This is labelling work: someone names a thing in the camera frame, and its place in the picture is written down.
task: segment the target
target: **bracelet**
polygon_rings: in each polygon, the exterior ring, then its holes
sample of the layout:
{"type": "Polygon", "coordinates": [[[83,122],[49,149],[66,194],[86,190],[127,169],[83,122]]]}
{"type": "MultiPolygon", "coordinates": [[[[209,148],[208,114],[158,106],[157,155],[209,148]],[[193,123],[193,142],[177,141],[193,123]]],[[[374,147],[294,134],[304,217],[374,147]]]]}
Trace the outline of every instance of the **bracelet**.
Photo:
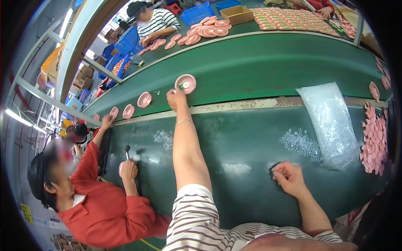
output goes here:
{"type": "Polygon", "coordinates": [[[182,121],[190,121],[191,123],[194,124],[194,122],[191,119],[182,119],[180,121],[178,121],[174,126],[176,127],[178,123],[182,122],[182,121]]]}

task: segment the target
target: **yellow sign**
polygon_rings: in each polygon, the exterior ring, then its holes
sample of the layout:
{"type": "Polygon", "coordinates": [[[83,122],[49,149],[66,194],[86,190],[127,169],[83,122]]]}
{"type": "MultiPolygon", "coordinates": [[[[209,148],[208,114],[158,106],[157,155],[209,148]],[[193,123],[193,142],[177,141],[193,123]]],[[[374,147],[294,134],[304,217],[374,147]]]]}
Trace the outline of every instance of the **yellow sign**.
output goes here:
{"type": "Polygon", "coordinates": [[[24,218],[27,222],[32,223],[33,224],[33,220],[32,220],[32,215],[31,215],[31,210],[29,209],[29,206],[22,204],[21,203],[21,210],[24,214],[24,218]]]}

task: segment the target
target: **stool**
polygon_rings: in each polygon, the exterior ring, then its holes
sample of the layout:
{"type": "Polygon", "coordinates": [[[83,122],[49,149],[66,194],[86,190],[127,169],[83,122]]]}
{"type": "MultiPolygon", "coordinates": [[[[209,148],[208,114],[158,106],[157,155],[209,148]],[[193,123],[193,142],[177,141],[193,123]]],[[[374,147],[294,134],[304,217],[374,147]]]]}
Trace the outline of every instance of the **stool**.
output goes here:
{"type": "Polygon", "coordinates": [[[170,12],[172,12],[175,15],[177,15],[177,13],[179,13],[180,11],[183,11],[176,3],[169,5],[168,10],[170,10],[170,12]]]}

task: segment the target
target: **white striped shirt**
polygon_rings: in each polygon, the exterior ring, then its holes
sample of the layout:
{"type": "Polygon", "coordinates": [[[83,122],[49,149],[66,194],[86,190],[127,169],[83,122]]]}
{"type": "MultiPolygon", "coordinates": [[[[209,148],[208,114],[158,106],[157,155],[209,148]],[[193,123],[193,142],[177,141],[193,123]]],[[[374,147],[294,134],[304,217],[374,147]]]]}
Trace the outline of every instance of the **white striped shirt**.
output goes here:
{"type": "Polygon", "coordinates": [[[166,236],[166,246],[162,251],[238,251],[256,235],[266,233],[277,233],[291,239],[342,242],[342,239],[332,231],[311,237],[295,227],[277,227],[263,223],[246,223],[232,230],[222,230],[219,228],[219,214],[212,194],[204,186],[189,184],[177,192],[173,204],[172,222],[166,236]]]}
{"type": "Polygon", "coordinates": [[[147,27],[137,26],[137,31],[140,37],[147,37],[152,32],[160,31],[168,27],[173,27],[178,31],[180,29],[180,23],[169,10],[156,9],[154,10],[149,25],[147,27]]]}

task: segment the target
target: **red jacket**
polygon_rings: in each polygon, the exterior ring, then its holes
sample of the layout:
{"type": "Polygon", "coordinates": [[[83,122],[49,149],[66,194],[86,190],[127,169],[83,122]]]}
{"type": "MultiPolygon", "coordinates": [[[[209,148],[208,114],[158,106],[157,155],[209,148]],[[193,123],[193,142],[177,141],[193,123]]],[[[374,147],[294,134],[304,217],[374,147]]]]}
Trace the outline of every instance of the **red jacket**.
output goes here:
{"type": "MultiPolygon", "coordinates": [[[[332,11],[335,11],[334,6],[331,4],[329,0],[307,0],[314,7],[315,10],[320,10],[324,7],[331,7],[332,11]]],[[[300,5],[295,4],[296,9],[305,9],[300,5]]]]}
{"type": "Polygon", "coordinates": [[[150,200],[126,196],[112,183],[96,181],[99,149],[93,142],[70,177],[75,193],[85,195],[75,207],[58,216],[79,242],[113,248],[167,232],[170,219],[156,214],[150,200]]]}

